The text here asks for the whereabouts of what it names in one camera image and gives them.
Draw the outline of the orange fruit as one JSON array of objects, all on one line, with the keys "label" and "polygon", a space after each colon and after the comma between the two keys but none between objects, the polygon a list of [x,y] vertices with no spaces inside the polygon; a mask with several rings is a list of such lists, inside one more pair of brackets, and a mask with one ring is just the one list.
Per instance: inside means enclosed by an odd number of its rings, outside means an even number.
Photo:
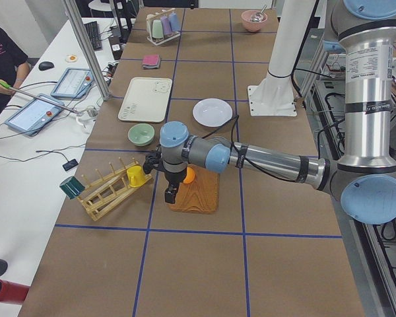
[{"label": "orange fruit", "polygon": [[192,183],[194,181],[194,179],[195,179],[195,171],[194,171],[194,169],[192,169],[191,167],[187,167],[186,176],[183,179],[183,183],[184,184],[190,184],[190,183]]}]

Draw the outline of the white round plate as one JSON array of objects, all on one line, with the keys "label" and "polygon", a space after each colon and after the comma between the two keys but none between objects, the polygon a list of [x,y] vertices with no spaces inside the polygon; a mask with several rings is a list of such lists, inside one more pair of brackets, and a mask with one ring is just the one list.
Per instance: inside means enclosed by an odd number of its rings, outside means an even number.
[{"label": "white round plate", "polygon": [[201,100],[193,107],[194,119],[207,127],[220,127],[232,118],[232,114],[229,103],[217,98]]}]

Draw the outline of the brown wooden tray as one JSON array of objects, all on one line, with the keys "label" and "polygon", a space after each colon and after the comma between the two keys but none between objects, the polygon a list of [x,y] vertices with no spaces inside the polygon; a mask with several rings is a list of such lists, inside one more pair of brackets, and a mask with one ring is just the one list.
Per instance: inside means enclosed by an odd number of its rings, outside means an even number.
[{"label": "brown wooden tray", "polygon": [[219,174],[205,168],[189,165],[195,178],[189,184],[180,184],[175,204],[167,203],[172,211],[211,214],[218,208]]}]

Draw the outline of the cream rectangular tray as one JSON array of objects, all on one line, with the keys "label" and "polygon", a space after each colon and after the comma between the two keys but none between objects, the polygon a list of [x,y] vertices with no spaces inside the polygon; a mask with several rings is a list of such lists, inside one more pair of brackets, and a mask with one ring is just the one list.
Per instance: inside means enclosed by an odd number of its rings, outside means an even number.
[{"label": "cream rectangular tray", "polygon": [[169,78],[134,77],[119,110],[123,122],[160,123],[166,117],[172,80]]}]

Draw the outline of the green ceramic bowl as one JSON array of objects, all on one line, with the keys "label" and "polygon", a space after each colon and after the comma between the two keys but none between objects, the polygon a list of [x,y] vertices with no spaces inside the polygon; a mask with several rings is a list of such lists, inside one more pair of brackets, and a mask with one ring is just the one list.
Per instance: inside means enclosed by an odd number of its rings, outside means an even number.
[{"label": "green ceramic bowl", "polygon": [[150,145],[154,140],[155,131],[148,123],[138,123],[128,131],[128,140],[138,147]]}]

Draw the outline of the wooden cup rack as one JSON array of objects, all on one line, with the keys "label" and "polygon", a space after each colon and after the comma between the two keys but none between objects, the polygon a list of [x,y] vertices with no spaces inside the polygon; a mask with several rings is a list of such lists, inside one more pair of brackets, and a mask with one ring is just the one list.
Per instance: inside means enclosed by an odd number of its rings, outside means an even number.
[{"label": "wooden cup rack", "polygon": [[140,187],[152,180],[150,174],[140,175],[139,180],[136,180],[135,176],[128,175],[128,172],[133,170],[143,173],[142,166],[135,158],[125,164],[119,157],[119,162],[121,166],[118,169],[109,163],[110,173],[108,174],[102,174],[96,168],[97,178],[95,180],[89,180],[86,175],[81,174],[81,184],[84,186],[84,190],[77,197],[77,201],[93,221],[98,221],[113,211]]}]

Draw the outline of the small metal cylinder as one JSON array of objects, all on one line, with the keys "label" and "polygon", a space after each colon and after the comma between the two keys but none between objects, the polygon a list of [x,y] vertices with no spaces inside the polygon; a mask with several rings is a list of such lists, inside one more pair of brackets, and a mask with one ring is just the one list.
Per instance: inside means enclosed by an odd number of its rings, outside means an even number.
[{"label": "small metal cylinder", "polygon": [[95,107],[86,108],[85,110],[90,118],[96,117],[98,115],[98,110]]}]

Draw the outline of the dark green mug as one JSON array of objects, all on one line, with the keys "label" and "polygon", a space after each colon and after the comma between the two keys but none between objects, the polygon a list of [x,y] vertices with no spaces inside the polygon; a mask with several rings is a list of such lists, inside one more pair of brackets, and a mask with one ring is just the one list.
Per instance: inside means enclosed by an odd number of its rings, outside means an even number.
[{"label": "dark green mug", "polygon": [[85,186],[74,176],[62,181],[59,187],[69,199],[79,197],[85,190]]}]

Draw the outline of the far blue teach pendant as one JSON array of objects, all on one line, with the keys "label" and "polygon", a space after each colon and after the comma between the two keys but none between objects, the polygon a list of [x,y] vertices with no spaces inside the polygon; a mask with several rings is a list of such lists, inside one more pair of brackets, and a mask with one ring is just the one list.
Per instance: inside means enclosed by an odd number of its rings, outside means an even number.
[{"label": "far blue teach pendant", "polygon": [[89,69],[66,68],[51,96],[59,99],[80,99],[92,86],[94,78]]}]

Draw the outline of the green cup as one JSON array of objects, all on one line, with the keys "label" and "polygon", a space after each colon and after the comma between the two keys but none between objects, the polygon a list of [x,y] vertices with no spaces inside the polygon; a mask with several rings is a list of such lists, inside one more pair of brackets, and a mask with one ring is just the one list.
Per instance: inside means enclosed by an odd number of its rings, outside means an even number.
[{"label": "green cup", "polygon": [[155,40],[161,40],[164,38],[162,23],[160,19],[154,19],[152,22],[152,37]]}]

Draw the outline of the black computer mouse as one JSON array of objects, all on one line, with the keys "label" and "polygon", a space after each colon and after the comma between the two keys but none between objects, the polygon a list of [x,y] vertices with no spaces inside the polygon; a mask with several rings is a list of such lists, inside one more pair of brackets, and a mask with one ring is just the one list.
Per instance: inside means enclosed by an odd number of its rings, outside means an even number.
[{"label": "black computer mouse", "polygon": [[48,69],[52,69],[54,67],[55,67],[54,63],[52,63],[50,61],[43,61],[43,62],[38,64],[38,69],[40,71],[45,71],[45,70],[48,70]]}]

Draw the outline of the pink bowl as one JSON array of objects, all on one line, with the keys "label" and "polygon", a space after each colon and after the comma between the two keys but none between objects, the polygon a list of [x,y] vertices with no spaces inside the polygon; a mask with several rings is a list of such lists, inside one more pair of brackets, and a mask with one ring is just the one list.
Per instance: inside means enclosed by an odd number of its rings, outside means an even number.
[{"label": "pink bowl", "polygon": [[247,10],[241,13],[241,20],[247,31],[257,32],[268,23],[268,16],[258,10]]}]

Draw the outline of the person in black shirt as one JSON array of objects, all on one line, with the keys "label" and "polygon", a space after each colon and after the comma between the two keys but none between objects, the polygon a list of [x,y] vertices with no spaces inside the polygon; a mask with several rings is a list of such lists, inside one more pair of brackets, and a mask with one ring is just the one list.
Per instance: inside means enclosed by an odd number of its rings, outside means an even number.
[{"label": "person in black shirt", "polygon": [[4,88],[6,82],[14,88],[19,88],[30,72],[28,56],[0,27],[0,113],[15,93]]}]

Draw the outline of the red cylinder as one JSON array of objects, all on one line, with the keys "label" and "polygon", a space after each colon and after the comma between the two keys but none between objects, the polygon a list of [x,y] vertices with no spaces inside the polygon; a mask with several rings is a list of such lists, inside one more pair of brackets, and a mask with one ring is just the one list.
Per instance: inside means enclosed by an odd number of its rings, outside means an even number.
[{"label": "red cylinder", "polygon": [[28,285],[0,279],[0,302],[7,304],[23,304],[29,288]]}]

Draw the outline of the aluminium frame post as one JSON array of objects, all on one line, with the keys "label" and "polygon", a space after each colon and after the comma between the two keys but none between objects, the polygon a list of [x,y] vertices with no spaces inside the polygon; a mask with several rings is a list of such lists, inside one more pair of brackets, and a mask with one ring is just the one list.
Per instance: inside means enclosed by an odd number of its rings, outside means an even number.
[{"label": "aluminium frame post", "polygon": [[75,38],[79,43],[79,46],[86,58],[86,62],[92,72],[96,86],[100,92],[103,101],[107,101],[110,98],[110,91],[108,85],[104,79],[102,69],[96,58],[95,51],[93,50],[92,44],[90,43],[88,34],[84,27],[82,17],[79,13],[77,5],[73,0],[62,0],[65,13],[71,23]]}]

